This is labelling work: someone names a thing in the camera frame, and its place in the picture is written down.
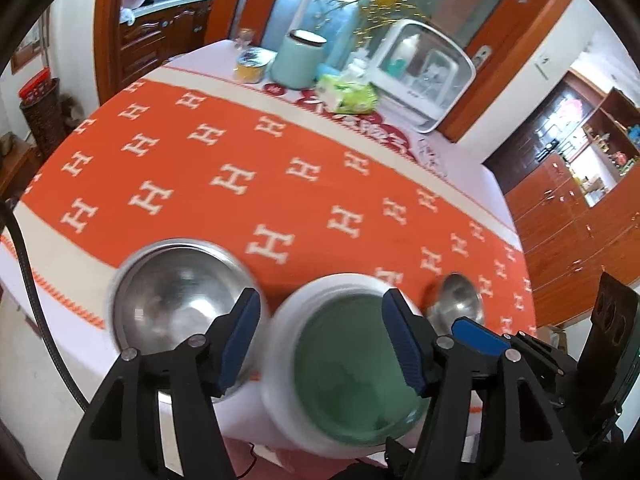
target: wall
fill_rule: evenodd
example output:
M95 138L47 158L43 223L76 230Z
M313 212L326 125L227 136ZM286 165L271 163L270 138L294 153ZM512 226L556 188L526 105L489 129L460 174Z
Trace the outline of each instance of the wall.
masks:
M8 129L21 139L27 138L29 135L29 127L20 111L18 90L20 90L29 79L42 70L42 68L42 60L40 57L37 57L28 62L15 74L11 73L11 65L7 65L0 76L0 96L2 97L2 106L4 107L9 124Z
M95 0L55 0L51 6L50 58L61 90L87 116L98 109L94 64Z
M640 294L640 285L638 283L633 284L632 287ZM564 329L568 353L576 360L580 358L584 344L587 342L589 330L591 330L591 320L589 318L583 319ZM622 404L622 415L618 419L618 427L625 434L625 438L629 436L639 417L640 381L636 381L636 384L631 388L628 397Z
M475 160L484 161L520 126L558 84L594 32L606 22L588 0L572 0L533 56L486 112L458 141ZM545 78L536 63L548 56Z
M0 137L9 131L11 131L11 123L9 122L9 117L7 116L6 109L4 108L4 101L0 94Z
M640 104L640 72L625 46L608 25L596 31L571 68L603 92L616 87Z
M51 5L49 60L52 74L60 78L61 92L71 94L85 115L99 106L94 65L95 0L55 0ZM11 73L7 65L0 76L0 135L7 130L25 139L29 127L20 111L18 90L42 68L40 57Z

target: white container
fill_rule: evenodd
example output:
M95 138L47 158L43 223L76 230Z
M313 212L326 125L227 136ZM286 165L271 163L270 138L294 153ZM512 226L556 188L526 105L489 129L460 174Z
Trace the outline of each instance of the white container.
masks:
M418 133L436 129L476 78L476 67L451 38L415 20L398 20L373 53L367 78L418 112Z
M313 424L294 386L294 356L304 327L327 302L355 294L382 298L390 288L388 283L362 274L325 276L294 292L271 319L261 370L262 400L277 428L301 449L328 458L357 458L385 449L384 445L356 446L338 442ZM412 312L420 315L407 297L405 300Z

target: green package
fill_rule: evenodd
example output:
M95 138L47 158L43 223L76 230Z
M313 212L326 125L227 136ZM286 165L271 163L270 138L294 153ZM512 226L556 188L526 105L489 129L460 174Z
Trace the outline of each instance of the green package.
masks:
M378 96L370 84L346 82L336 75L321 75L316 95L328 111L337 114L367 114L378 104Z

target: cabinet handle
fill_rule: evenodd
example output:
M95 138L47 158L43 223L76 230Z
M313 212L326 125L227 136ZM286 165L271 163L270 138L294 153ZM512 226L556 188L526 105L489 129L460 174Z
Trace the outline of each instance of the cabinet handle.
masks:
M575 260L570 266L569 266L569 272L579 272L580 270L582 270L582 260Z

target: table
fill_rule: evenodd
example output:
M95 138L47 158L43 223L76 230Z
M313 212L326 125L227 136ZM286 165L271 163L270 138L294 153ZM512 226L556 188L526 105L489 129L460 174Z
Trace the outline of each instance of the table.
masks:
M102 318L110 279L131 253L169 237L227 248L272 310L334 272L378 276L420 304L457 270L478 286L490 329L535 330L520 241L486 168L391 108L336 116L312 91L238 84L237 54L222 41L131 84L28 187L15 214L60 346L107 373L117 357ZM0 279L32 316L7 232ZM228 436L291 446L259 381L216 414Z

